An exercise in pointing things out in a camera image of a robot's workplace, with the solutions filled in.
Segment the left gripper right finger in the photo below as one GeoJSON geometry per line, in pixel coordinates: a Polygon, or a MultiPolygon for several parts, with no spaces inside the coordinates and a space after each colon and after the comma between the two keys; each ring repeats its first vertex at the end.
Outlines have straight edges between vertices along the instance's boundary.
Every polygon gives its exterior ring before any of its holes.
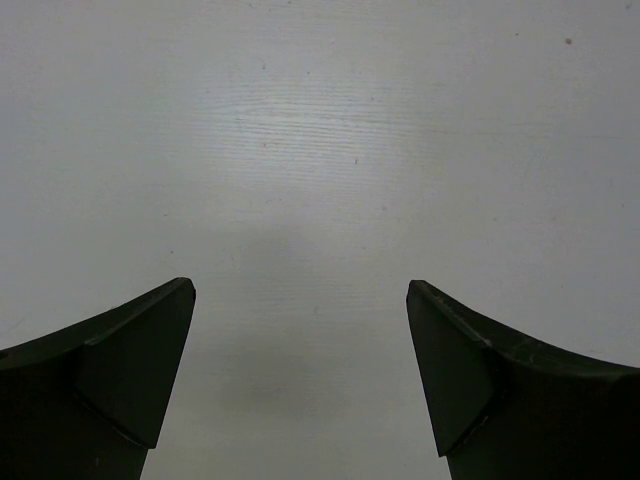
{"type": "Polygon", "coordinates": [[[455,479],[635,479],[639,371],[573,353],[423,280],[406,307],[437,452],[455,479]]]}

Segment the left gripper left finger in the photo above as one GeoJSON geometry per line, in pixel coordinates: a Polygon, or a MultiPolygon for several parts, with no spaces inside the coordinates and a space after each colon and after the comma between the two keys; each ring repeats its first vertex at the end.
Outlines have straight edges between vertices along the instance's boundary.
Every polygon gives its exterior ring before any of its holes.
{"type": "Polygon", "coordinates": [[[175,278],[1,352],[4,479],[138,479],[156,448],[195,287],[175,278]]]}

